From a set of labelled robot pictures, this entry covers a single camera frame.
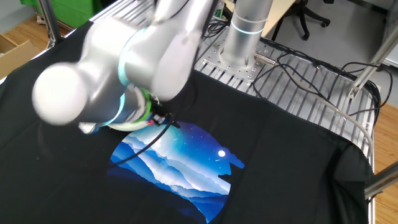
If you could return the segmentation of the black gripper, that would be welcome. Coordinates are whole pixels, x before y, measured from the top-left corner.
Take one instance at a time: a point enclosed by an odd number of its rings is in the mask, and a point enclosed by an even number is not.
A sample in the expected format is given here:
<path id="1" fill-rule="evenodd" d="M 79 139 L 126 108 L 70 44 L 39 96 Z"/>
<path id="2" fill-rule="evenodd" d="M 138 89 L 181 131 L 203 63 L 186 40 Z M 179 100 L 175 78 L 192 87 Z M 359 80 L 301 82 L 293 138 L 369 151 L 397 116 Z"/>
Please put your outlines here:
<path id="1" fill-rule="evenodd" d="M 157 123 L 157 125 L 173 121 L 173 113 L 165 113 L 162 105 L 157 101 L 151 101 L 150 112 L 152 113 L 152 119 Z"/>

